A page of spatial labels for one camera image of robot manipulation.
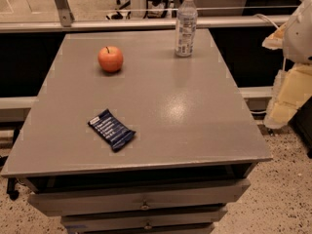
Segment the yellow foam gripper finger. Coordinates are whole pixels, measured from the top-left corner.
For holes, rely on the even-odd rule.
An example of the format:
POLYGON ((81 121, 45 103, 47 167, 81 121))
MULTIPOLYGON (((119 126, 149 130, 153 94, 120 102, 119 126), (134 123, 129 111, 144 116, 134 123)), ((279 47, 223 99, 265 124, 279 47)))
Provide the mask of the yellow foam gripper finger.
POLYGON ((312 97, 312 65, 296 63, 289 71, 279 70, 275 77, 263 123, 266 128, 286 126, 304 103, 312 97))
POLYGON ((285 30, 285 24, 279 26, 272 34, 264 39, 262 46, 269 50, 282 49, 285 30))

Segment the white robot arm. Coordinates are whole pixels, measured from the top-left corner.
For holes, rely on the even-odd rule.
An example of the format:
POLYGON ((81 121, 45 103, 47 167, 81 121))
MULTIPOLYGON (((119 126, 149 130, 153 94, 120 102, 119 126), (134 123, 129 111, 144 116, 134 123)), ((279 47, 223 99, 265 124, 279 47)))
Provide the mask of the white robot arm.
POLYGON ((280 129, 312 97, 312 0, 303 0, 289 20, 265 38, 262 46, 282 49, 284 60, 293 62, 290 70, 278 71, 263 121, 269 129, 280 129))

